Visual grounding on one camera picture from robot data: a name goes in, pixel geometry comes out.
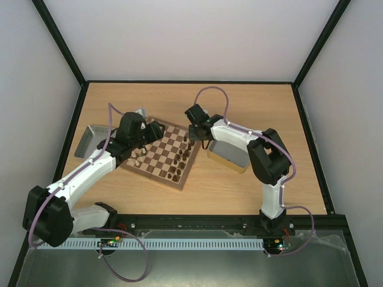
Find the tin lid on table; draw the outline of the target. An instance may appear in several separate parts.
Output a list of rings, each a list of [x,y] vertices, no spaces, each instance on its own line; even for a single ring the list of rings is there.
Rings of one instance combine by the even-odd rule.
[[[97,145],[107,138],[107,133],[107,126],[88,125],[74,152],[74,156],[83,159],[89,158]]]

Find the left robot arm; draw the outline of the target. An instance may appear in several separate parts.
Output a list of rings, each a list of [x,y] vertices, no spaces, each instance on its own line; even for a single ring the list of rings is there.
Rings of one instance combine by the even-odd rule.
[[[28,243],[38,247],[34,238],[52,247],[61,245],[71,234],[105,226],[110,210],[99,204],[73,210],[78,199],[98,180],[131,157],[135,149],[160,140],[165,126],[147,123],[137,112],[125,113],[115,132],[108,131],[91,156],[66,177],[46,188],[35,186],[26,202],[22,226],[28,231]]]

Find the wooden chess board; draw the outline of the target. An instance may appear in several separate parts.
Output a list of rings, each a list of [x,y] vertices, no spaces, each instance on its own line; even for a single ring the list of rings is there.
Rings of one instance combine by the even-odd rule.
[[[201,142],[191,140],[186,127],[155,117],[148,117],[147,121],[158,121],[165,125],[163,138],[146,145],[145,149],[134,150],[131,158],[120,167],[178,191],[183,190]],[[187,150],[188,144],[192,145],[191,151]],[[140,162],[139,166],[135,166],[136,161]],[[184,168],[181,168],[181,162],[186,164]],[[181,170],[180,175],[177,175],[177,169]],[[176,182],[172,180],[174,175],[178,178]]]

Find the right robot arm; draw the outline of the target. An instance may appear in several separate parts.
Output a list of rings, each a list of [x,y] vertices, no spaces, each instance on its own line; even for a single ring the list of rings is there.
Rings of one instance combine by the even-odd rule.
[[[247,153],[263,188],[260,225],[265,233],[276,233],[286,215],[283,192],[292,166],[291,156],[276,130],[260,132],[234,124],[221,115],[210,117],[198,104],[187,109],[185,115],[191,122],[191,140],[225,142]]]

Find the gold metal tin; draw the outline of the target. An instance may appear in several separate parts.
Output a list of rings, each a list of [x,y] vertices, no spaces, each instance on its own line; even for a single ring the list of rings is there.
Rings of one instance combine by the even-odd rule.
[[[244,173],[250,163],[247,152],[223,141],[213,141],[208,148],[207,156],[238,174]]]

